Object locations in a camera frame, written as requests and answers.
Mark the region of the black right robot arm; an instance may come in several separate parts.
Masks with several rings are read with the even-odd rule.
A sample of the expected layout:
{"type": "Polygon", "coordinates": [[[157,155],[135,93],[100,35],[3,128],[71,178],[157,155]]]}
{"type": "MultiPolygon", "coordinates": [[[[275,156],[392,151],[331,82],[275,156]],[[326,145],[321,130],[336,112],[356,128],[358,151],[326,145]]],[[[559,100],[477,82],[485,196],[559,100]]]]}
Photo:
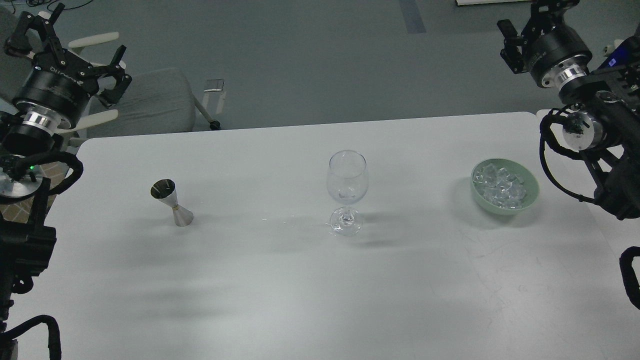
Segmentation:
{"type": "Polygon", "coordinates": [[[515,75],[528,73],[539,88],[556,88],[562,107],[542,117],[539,159],[562,193],[618,220],[640,210],[639,34],[628,37],[590,70],[593,55],[564,19],[576,0],[533,0],[522,30],[509,19],[496,25],[500,56],[515,75]],[[562,186],[547,164],[546,149],[583,162],[594,181],[592,196],[562,186]]]}

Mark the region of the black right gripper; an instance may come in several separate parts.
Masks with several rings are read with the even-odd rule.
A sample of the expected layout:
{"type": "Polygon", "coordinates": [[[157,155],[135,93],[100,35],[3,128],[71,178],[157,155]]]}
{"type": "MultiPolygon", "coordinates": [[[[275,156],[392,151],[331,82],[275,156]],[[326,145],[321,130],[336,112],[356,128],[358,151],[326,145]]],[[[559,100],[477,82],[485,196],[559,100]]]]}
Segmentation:
{"type": "Polygon", "coordinates": [[[593,55],[578,33],[565,25],[564,14],[580,0],[533,0],[530,23],[521,34],[510,19],[496,25],[503,36],[500,56],[515,75],[528,73],[540,88],[562,89],[589,74],[593,55]]]}

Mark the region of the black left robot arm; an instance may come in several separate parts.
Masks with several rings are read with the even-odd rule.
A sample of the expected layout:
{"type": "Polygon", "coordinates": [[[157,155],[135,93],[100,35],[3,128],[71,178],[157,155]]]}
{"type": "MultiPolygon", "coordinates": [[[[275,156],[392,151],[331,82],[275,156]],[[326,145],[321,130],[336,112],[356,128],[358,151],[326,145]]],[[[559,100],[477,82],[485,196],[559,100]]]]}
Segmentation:
{"type": "Polygon", "coordinates": [[[1,358],[18,358],[19,337],[38,325],[47,328],[48,357],[62,357],[57,320],[42,314],[7,328],[14,294],[26,294],[34,278],[48,268],[57,243],[57,231],[45,224],[48,201],[73,186],[83,164],[63,151],[64,135],[115,120],[116,105],[133,78],[122,61],[126,46],[115,51],[108,64],[82,58],[83,48],[117,39],[115,32],[79,39],[65,48],[55,23],[66,6],[58,2],[51,12],[20,14],[3,50],[28,59],[30,74],[12,99],[14,113],[1,113],[1,203],[30,199],[25,222],[1,219],[1,358]]]}

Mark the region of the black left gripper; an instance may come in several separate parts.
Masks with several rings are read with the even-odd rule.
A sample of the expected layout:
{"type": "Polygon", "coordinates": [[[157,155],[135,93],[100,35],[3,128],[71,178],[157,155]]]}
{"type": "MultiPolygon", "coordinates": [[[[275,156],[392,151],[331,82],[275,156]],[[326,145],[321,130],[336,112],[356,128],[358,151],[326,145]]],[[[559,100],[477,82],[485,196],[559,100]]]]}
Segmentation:
{"type": "Polygon", "coordinates": [[[30,67],[29,77],[13,97],[13,105],[23,114],[14,133],[76,129],[90,98],[99,92],[96,79],[114,80],[112,88],[103,89],[97,96],[107,109],[121,100],[133,81],[121,64],[127,50],[125,45],[117,48],[109,64],[87,70],[87,76],[95,79],[76,79],[59,71],[67,70],[68,59],[54,25],[65,9],[66,5],[58,2],[51,12],[23,11],[4,41],[4,54],[25,60],[30,67]]]}

